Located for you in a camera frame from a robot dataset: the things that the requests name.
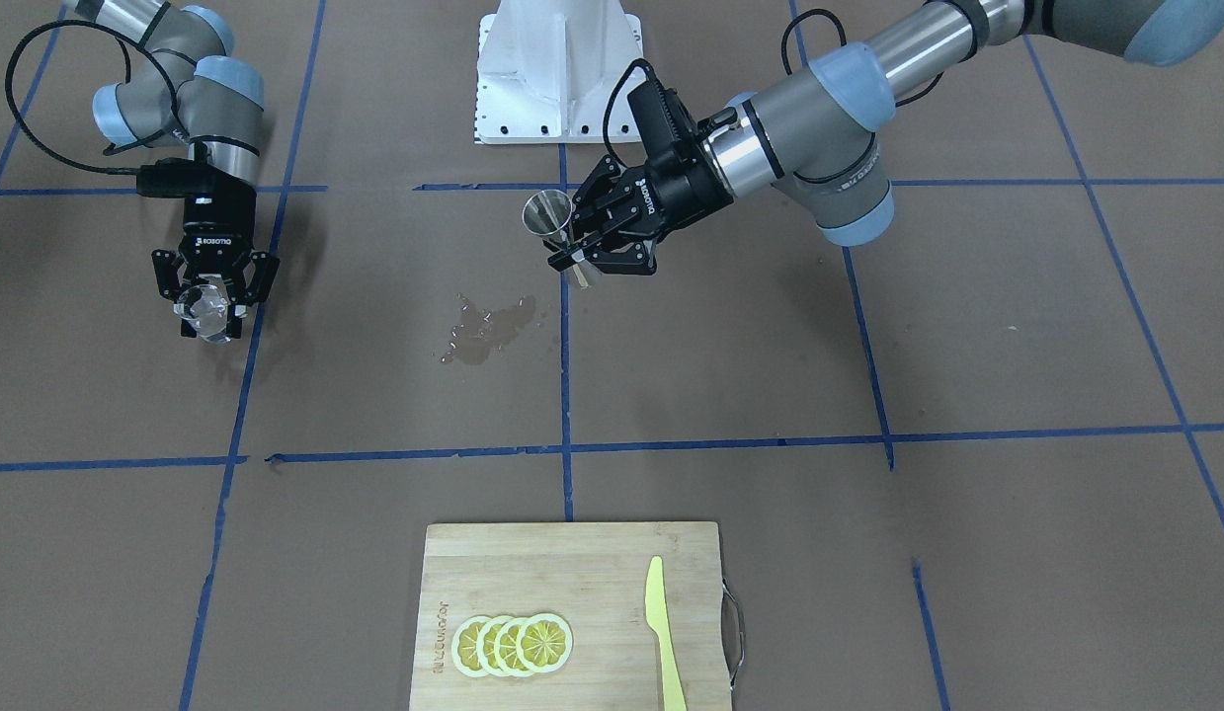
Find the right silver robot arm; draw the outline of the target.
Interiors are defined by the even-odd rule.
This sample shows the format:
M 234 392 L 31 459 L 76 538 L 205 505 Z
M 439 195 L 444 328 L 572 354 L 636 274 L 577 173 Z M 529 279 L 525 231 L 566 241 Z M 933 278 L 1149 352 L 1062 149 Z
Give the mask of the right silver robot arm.
M 146 66 L 93 95 L 97 127 L 113 151 L 188 148 L 140 166 L 142 197 L 181 199 L 184 237 L 155 248 L 157 291 L 173 301 L 182 337 L 241 337 L 250 306 L 267 300 L 278 258 L 255 248 L 264 81 L 233 58 L 226 20 L 169 1 L 70 1 L 70 12 L 149 53 Z

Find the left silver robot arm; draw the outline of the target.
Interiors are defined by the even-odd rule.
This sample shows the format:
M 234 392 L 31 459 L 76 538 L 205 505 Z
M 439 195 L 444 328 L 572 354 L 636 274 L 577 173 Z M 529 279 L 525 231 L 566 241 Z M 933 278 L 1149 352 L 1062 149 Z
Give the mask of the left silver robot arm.
M 644 80 L 628 104 L 646 159 L 599 162 L 561 233 L 543 240 L 550 266 L 652 275 L 667 235 L 769 186 L 804 206 L 830 244 L 860 246 L 894 220 L 878 131 L 947 69 L 1020 35 L 1175 66 L 1222 31 L 1224 1 L 927 1 L 710 117 L 692 117 L 652 64 L 634 59 L 625 72 Z

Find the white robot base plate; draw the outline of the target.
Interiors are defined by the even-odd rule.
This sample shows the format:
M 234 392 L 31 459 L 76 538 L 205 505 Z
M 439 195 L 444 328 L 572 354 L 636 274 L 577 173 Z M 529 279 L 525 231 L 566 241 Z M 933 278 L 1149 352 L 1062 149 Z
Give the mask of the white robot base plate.
M 600 144 L 643 26 L 619 1 L 503 1 L 479 22 L 472 140 Z

